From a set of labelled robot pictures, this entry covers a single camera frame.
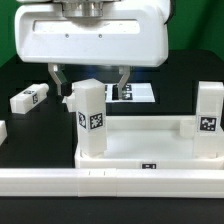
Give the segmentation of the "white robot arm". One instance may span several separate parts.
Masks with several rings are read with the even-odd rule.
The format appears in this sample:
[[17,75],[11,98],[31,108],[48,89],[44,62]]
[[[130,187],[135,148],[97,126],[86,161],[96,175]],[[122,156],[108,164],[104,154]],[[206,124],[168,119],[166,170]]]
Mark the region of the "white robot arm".
[[121,99],[132,67],[158,67],[168,58],[174,0],[16,1],[17,54],[46,63],[59,93],[64,64],[117,66],[122,78],[115,97]]

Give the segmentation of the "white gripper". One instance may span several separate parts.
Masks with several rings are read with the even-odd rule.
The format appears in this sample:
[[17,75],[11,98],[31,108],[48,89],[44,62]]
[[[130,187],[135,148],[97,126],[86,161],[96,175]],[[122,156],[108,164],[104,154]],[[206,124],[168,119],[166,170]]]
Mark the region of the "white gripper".
[[99,17],[74,11],[61,1],[30,0],[15,14],[17,54],[25,62],[49,63],[60,96],[72,94],[64,64],[120,66],[112,99],[121,100],[130,66],[157,67],[167,59],[169,0],[106,1]]

